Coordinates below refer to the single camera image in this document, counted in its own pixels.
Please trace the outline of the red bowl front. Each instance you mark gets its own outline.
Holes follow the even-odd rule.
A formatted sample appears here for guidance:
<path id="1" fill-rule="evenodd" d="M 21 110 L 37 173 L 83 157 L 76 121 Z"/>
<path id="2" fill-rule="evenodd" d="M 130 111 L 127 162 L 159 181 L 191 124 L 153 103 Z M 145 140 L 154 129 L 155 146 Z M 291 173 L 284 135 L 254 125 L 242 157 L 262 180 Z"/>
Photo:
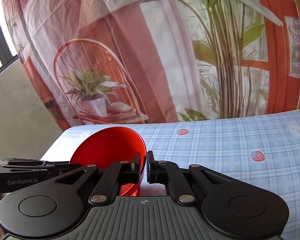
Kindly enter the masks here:
<path id="1" fill-rule="evenodd" d="M 79 145 L 69 163 L 83 166 L 95 164 L 100 169 L 106 169 L 115 162 L 132 161 L 135 153 L 140 154 L 139 182 L 124 185 L 120 194 L 139 196 L 147 151 L 141 135 L 131 128 L 113 126 L 96 132 Z"/>

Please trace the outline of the blue plaid tablecloth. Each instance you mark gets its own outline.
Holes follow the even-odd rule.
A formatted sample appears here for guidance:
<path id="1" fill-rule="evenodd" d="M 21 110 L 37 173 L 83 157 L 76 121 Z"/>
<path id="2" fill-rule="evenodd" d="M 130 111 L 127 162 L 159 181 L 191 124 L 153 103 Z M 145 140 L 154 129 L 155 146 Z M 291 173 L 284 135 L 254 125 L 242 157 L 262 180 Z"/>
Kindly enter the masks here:
<path id="1" fill-rule="evenodd" d="M 300 110 L 166 124 L 134 124 L 157 160 L 206 166 L 281 196 L 284 239 L 300 239 Z"/>

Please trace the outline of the printed backdrop cloth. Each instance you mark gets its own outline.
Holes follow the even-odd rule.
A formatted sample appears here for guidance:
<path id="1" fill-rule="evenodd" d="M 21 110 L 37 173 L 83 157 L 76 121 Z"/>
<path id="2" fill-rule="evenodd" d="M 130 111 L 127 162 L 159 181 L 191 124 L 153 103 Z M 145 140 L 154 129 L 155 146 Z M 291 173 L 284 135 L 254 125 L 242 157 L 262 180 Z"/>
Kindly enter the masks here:
<path id="1" fill-rule="evenodd" d="M 1 0 L 12 42 L 61 129 L 295 110 L 295 0 Z"/>

